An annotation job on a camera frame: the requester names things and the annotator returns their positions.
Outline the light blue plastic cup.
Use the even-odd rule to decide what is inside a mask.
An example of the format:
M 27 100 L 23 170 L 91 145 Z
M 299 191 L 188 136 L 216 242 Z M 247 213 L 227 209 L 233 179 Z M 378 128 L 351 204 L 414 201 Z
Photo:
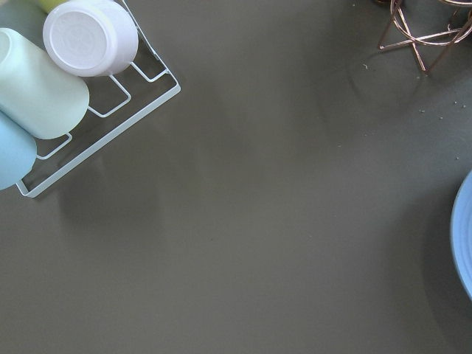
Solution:
M 31 171 L 36 154 L 34 138 L 1 112 L 1 190 L 13 186 Z

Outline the white plastic cup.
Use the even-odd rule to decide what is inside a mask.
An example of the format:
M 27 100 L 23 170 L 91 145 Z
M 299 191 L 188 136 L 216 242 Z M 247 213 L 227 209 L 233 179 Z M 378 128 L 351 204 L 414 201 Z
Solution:
M 43 27 L 51 59 L 79 77 L 117 74 L 130 66 L 139 47 L 136 25 L 115 1 L 66 1 L 53 9 Z

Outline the yellow plastic cup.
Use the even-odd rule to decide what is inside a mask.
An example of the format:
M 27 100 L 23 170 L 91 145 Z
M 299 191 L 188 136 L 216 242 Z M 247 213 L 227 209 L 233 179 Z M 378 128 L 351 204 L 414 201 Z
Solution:
M 66 1 L 67 0 L 37 0 L 37 3 L 45 13 L 50 13 L 52 10 Z

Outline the blue plate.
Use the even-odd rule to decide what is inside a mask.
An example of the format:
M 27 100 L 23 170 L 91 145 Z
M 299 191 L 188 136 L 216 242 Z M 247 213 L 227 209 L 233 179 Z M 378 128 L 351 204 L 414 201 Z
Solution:
M 450 234 L 455 269 L 471 299 L 471 172 L 464 178 L 454 200 Z

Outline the pale green plastic cup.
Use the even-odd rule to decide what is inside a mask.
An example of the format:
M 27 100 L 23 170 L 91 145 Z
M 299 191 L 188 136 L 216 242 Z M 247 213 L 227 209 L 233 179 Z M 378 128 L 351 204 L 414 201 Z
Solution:
M 72 131 L 89 106 L 85 82 L 19 32 L 1 29 L 1 110 L 39 139 Z

